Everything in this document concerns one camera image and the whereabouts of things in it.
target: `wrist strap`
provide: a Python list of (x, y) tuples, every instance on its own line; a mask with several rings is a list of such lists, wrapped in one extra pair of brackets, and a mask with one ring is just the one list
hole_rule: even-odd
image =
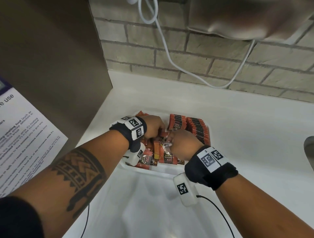
[(211, 187), (214, 191), (239, 173), (224, 155), (208, 145), (193, 155), (184, 170), (190, 181)]
[(128, 149), (136, 152), (141, 146), (140, 140), (147, 131), (147, 125), (144, 119), (138, 116), (125, 116), (111, 124), (109, 130), (119, 131), (129, 141)]

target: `black sleeve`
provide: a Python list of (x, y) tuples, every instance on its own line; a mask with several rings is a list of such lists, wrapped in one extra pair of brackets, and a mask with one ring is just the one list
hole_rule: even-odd
[(35, 209), (17, 197), (0, 198), (1, 238), (44, 238), (44, 231)]

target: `white power cord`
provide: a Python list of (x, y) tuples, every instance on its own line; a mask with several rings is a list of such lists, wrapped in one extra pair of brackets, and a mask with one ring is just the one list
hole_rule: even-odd
[(157, 19), (157, 16), (158, 16), (158, 2), (157, 2), (157, 0), (154, 0), (154, 1), (153, 1), (153, 2), (154, 2), (154, 6), (155, 6), (155, 11), (153, 10), (152, 6), (150, 5), (149, 0), (145, 0), (147, 6), (148, 6), (148, 8), (149, 8), (149, 10), (150, 10), (151, 13), (153, 14), (153, 18), (150, 19), (150, 20), (145, 19), (144, 16), (143, 16), (143, 13), (142, 13), (142, 0), (127, 0), (127, 1), (128, 1), (128, 3), (130, 3), (130, 4), (135, 4), (135, 3), (138, 1), (138, 12), (139, 12), (139, 15), (140, 15), (140, 17), (141, 17), (141, 19), (142, 19), (142, 21), (143, 21), (144, 23), (146, 23), (146, 24), (152, 24), (153, 22), (156, 23), (156, 26), (157, 26), (157, 29), (158, 29), (158, 31), (159, 31), (159, 33), (160, 33), (161, 38), (162, 38), (162, 42), (163, 42), (163, 44), (164, 44), (164, 47), (165, 47), (166, 54), (167, 54), (167, 57), (168, 57), (169, 62), (170, 62), (174, 67), (176, 67), (177, 69), (179, 69), (180, 71), (182, 71), (182, 72), (184, 72), (184, 73), (186, 73), (186, 74), (189, 74), (189, 75), (191, 75), (191, 76), (193, 76), (193, 77), (196, 77), (197, 79), (201, 80), (203, 83), (205, 83), (207, 86), (210, 86), (211, 88), (223, 89), (223, 88), (229, 86), (229, 85), (235, 80), (235, 78), (237, 77), (237, 75), (239, 74), (239, 72), (241, 71), (241, 69), (242, 69), (244, 63), (246, 62), (247, 58), (249, 57), (249, 54), (251, 53), (252, 48), (253, 48), (253, 46), (254, 46), (255, 40), (252, 40), (252, 41), (251, 41), (251, 44), (250, 44), (250, 46), (249, 46), (249, 48), (248, 48), (248, 50), (247, 50), (247, 53), (245, 54), (244, 59), (242, 60), (240, 66), (238, 67), (237, 71), (236, 71), (235, 74), (233, 75), (232, 79), (231, 79), (227, 84), (225, 84), (225, 85), (223, 85), (223, 86), (214, 86), (214, 85), (211, 85), (211, 84), (209, 84), (208, 82), (206, 82), (204, 79), (202, 79), (201, 77), (199, 77), (199, 76), (197, 76), (197, 75), (195, 75), (195, 74), (193, 74), (193, 73), (191, 73), (191, 72), (188, 72), (188, 71), (186, 71), (185, 69), (183, 69), (183, 68), (177, 66), (177, 65), (171, 60), (170, 55), (169, 55), (169, 51), (168, 51), (168, 47), (167, 47), (167, 44), (166, 44), (165, 37), (164, 37), (164, 35), (162, 34), (162, 31), (161, 31), (161, 28), (160, 28), (160, 25), (159, 25), (159, 22), (158, 22), (158, 19)]

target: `countertop backsplash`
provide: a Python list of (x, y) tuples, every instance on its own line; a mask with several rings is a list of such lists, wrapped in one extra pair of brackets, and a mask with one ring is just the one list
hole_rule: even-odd
[[(203, 84), (169, 63), (156, 26), (142, 22), (137, 4), (89, 3), (108, 70)], [(232, 78), (250, 44), (188, 31), (179, 3), (160, 2), (158, 19), (173, 62), (216, 86)], [(306, 21), (303, 28), (292, 45), (258, 42), (228, 88), (314, 102), (314, 21)]]

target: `black wire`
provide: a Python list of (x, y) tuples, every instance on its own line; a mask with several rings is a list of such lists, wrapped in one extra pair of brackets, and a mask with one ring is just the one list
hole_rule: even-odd
[(85, 232), (85, 229), (86, 229), (86, 226), (87, 226), (88, 216), (89, 216), (89, 204), (88, 204), (88, 210), (87, 210), (87, 218), (86, 218), (86, 223), (85, 223), (85, 227), (84, 227), (83, 233), (82, 233), (82, 235), (81, 235), (81, 238), (83, 237), (84, 232)]
[(223, 217), (224, 220), (226, 221), (226, 223), (227, 223), (227, 225), (228, 225), (228, 227), (229, 227), (229, 229), (230, 229), (230, 231), (231, 231), (231, 234), (232, 234), (233, 238), (235, 238), (235, 235), (233, 234), (233, 232), (232, 232), (232, 230), (231, 230), (231, 227), (230, 227), (230, 225), (229, 225), (227, 219), (226, 219), (225, 216), (222, 214), (222, 212), (220, 211), (220, 209), (216, 206), (216, 204), (213, 203), (211, 200), (209, 200), (208, 198), (206, 198), (206, 197), (204, 197), (204, 196), (196, 195), (196, 197), (202, 197), (202, 198), (204, 198), (204, 199), (210, 201), (210, 202), (217, 208), (217, 210), (220, 212), (220, 214), (222, 215), (222, 217)]

